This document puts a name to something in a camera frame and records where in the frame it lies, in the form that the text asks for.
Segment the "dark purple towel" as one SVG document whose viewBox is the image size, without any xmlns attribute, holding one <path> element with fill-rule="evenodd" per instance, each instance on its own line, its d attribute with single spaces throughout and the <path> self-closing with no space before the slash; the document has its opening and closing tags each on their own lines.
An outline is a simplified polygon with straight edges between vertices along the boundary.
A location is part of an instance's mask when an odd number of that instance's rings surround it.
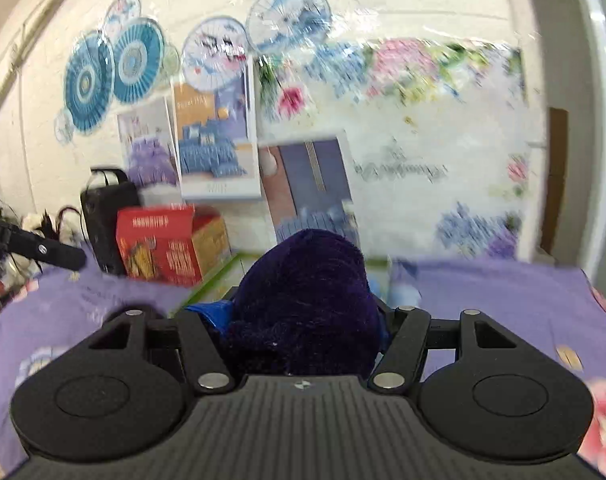
<svg viewBox="0 0 606 480">
<path fill-rule="evenodd" d="M 325 230 L 304 230 L 251 266 L 222 336 L 237 375 L 369 376 L 381 319 L 361 251 Z"/>
</svg>

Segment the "black speaker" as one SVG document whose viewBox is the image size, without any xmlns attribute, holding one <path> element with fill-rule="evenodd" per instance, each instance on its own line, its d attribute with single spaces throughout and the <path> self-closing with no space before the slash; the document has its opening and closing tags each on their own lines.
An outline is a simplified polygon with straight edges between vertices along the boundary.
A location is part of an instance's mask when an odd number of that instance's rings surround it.
<svg viewBox="0 0 606 480">
<path fill-rule="evenodd" d="M 126 275 L 116 239 L 117 215 L 122 209 L 139 207 L 138 188 L 127 174 L 116 167 L 91 167 L 90 180 L 102 176 L 103 185 L 80 193 L 80 206 L 94 258 L 103 273 Z"/>
</svg>

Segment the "purple floral bedsheet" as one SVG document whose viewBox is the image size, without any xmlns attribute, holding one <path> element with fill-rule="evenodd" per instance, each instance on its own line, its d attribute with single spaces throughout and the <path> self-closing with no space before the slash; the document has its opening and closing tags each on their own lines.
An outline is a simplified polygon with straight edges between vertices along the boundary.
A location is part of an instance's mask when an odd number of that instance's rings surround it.
<svg viewBox="0 0 606 480">
<path fill-rule="evenodd" d="M 578 375 L 597 412 L 581 455 L 606 476 L 606 299 L 580 270 L 494 259 L 397 262 L 369 282 L 391 304 L 436 318 L 479 309 Z M 29 280 L 0 312 L 0 469 L 25 458 L 9 416 L 16 386 L 125 304 L 169 314 L 191 300 L 187 288 L 117 278 L 94 261 L 79 273 L 47 268 Z"/>
</svg>

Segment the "white plush toy with feathers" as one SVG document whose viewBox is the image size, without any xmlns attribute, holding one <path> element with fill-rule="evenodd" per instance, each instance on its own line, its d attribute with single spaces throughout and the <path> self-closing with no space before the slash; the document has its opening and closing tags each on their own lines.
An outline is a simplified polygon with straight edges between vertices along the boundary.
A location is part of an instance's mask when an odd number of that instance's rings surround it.
<svg viewBox="0 0 606 480">
<path fill-rule="evenodd" d="M 21 228 L 39 236 L 56 240 L 62 244 L 80 246 L 84 243 L 82 234 L 82 215 L 73 206 L 62 207 L 54 217 L 47 211 L 42 214 L 26 214 L 22 220 Z"/>
</svg>

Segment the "red cardboard box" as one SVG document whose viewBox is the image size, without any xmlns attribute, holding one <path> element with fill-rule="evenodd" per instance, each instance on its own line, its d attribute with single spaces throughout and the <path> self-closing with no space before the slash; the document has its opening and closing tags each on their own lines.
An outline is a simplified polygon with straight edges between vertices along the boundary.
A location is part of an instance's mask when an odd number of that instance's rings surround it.
<svg viewBox="0 0 606 480">
<path fill-rule="evenodd" d="M 124 208 L 115 239 L 127 275 L 139 281 L 195 286 L 231 255 L 224 219 L 211 206 Z"/>
</svg>

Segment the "bedding product card purple wardrobe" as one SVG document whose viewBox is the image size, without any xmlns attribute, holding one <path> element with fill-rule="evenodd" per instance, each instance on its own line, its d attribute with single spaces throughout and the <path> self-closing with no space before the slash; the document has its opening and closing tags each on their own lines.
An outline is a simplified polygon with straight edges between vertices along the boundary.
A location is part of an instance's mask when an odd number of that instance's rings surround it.
<svg viewBox="0 0 606 480">
<path fill-rule="evenodd" d="M 335 136 L 259 148 L 263 190 L 279 243 L 325 230 L 354 245 L 359 235 L 340 140 Z"/>
</svg>

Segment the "blue paper fan decoration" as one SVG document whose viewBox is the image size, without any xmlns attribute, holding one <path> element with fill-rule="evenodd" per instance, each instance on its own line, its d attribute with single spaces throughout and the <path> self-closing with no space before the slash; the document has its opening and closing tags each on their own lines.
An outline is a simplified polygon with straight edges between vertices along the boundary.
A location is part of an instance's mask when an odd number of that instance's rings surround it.
<svg viewBox="0 0 606 480">
<path fill-rule="evenodd" d="M 132 105 L 169 85 L 181 58 L 157 20 L 142 13 L 141 0 L 113 0 L 102 25 L 76 41 L 63 77 L 63 107 L 54 137 L 69 144 L 90 136 L 113 102 Z"/>
</svg>

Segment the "bedding product card lilac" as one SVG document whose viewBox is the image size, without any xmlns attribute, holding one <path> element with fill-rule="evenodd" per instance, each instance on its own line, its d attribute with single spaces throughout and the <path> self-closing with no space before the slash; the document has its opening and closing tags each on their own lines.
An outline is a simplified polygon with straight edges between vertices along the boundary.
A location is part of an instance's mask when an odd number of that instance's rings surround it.
<svg viewBox="0 0 606 480">
<path fill-rule="evenodd" d="M 126 174 L 140 188 L 166 184 L 177 188 L 175 141 L 166 97 L 116 116 Z"/>
</svg>

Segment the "white floral bedding package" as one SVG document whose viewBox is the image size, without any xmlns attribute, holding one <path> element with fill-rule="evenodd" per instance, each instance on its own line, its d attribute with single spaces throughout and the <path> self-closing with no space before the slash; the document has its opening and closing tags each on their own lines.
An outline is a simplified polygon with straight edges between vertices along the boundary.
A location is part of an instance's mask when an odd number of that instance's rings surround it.
<svg viewBox="0 0 606 480">
<path fill-rule="evenodd" d="M 261 147 L 340 140 L 366 255 L 531 258 L 541 131 L 518 49 L 344 41 L 254 70 Z"/>
</svg>

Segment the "green cardboard box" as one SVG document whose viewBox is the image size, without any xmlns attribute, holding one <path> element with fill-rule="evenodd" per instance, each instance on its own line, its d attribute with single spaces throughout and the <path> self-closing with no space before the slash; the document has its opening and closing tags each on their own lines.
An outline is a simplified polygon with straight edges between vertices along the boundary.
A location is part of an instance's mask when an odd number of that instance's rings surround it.
<svg viewBox="0 0 606 480">
<path fill-rule="evenodd" d="M 169 313 L 169 317 L 173 318 L 176 313 L 189 304 L 222 299 L 230 288 L 240 284 L 251 266 L 260 258 L 261 255 L 255 252 L 235 252 L 226 262 L 207 275 L 198 286 L 192 288 L 188 298 L 180 307 Z M 381 258 L 365 259 L 365 268 L 370 289 L 379 299 L 387 302 L 391 281 L 391 261 Z"/>
</svg>

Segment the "bedding product card orange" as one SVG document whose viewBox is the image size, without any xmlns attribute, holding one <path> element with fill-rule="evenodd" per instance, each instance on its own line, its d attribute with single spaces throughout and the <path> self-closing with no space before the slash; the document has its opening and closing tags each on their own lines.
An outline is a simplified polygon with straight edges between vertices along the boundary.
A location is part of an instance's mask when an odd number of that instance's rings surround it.
<svg viewBox="0 0 606 480">
<path fill-rule="evenodd" d="M 189 203 L 261 197 L 252 68 L 247 62 L 217 89 L 172 84 L 181 197 Z"/>
</svg>

